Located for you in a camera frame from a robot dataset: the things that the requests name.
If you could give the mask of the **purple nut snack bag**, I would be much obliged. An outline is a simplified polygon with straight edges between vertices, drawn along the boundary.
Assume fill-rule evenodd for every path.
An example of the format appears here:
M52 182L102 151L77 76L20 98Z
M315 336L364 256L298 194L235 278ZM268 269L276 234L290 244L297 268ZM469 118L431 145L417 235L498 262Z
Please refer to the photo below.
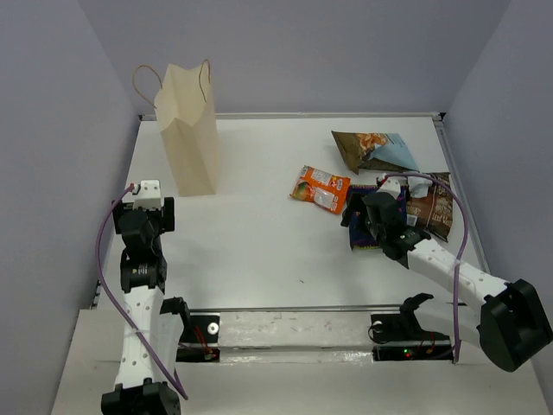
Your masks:
M407 200L408 200L408 187L402 185L400 187L401 192L397 198L397 204L399 206L399 212L402 215L404 223L407 223ZM352 184L349 186L346 194L346 201L351 199L351 196L355 193L361 195L370 195L378 191L376 185L357 185ZM354 249L379 249L378 242L372 237L368 231L364 231L359 225L359 213L355 212L352 215L350 224L348 226L349 245L352 250Z

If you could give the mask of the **orange snack packet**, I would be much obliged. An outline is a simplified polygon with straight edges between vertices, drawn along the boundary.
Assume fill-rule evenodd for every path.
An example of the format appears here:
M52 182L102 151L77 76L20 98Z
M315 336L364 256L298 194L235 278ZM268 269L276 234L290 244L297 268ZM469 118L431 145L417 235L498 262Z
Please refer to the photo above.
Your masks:
M332 214L341 214L351 179L304 165L289 196L313 203Z

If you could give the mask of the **brown snack bag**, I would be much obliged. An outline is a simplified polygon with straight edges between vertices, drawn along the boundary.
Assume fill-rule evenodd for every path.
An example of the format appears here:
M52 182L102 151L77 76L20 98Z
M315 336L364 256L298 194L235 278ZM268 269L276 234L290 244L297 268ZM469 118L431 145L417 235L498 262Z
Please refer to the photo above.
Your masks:
M421 177L410 176L407 183L407 224L447 242L453 226L453 196L443 186Z

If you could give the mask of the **light blue cassava chips bag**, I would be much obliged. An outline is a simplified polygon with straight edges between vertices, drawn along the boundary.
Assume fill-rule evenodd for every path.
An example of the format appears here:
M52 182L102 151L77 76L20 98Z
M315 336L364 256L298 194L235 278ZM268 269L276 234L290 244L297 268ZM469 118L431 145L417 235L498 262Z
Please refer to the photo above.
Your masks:
M418 171L407 144L397 133L331 131L342 160L354 173Z

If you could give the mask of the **brown paper bag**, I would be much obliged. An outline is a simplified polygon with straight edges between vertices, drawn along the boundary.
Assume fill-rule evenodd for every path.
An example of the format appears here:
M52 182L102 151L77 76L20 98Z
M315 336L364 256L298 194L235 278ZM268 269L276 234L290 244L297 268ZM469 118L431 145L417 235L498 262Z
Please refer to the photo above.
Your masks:
M151 71L159 83L153 99L137 86L141 69ZM131 83L155 110L178 194L214 195L219 177L219 133L210 60L192 69L169 64L164 76L149 65L140 65L131 75Z

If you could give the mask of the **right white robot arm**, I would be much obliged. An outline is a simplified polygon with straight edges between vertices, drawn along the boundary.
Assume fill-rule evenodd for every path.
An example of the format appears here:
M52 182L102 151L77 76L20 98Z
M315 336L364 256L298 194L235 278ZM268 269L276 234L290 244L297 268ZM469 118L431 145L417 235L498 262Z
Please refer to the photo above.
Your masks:
M423 230L405 224L396 199L385 192L355 192L346 202L343 227L369 233L384 255L451 292L475 314L468 331L453 312L453 334L480 347L500 369L514 372L552 342L552 328L535 287L509 283L462 262Z

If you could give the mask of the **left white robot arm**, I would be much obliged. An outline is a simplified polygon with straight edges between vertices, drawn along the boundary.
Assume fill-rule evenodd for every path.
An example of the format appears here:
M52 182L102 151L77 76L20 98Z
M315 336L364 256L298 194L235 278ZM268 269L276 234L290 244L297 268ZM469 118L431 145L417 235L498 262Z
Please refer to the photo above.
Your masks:
M101 397L104 414L179 414L186 394L175 374L178 344L191 331L186 302L165 298L167 262L161 237L175 229L175 201L137 195L113 210L124 249L120 257L124 342L112 391Z

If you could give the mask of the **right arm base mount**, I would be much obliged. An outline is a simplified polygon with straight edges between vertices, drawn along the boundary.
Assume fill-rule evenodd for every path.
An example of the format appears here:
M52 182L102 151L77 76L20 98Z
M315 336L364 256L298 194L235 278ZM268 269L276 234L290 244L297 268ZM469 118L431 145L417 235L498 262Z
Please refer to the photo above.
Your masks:
M449 337L421 328L415 315L434 297L420 293L408 297L392 313L371 315L367 330L375 361L452 361L454 347Z

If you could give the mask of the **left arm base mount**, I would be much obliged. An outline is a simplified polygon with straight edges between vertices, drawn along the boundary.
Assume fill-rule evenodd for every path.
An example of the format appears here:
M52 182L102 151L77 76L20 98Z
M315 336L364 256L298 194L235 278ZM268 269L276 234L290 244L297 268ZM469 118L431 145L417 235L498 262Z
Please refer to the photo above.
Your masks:
M219 314L191 315L178 344L176 361L186 363L219 362Z

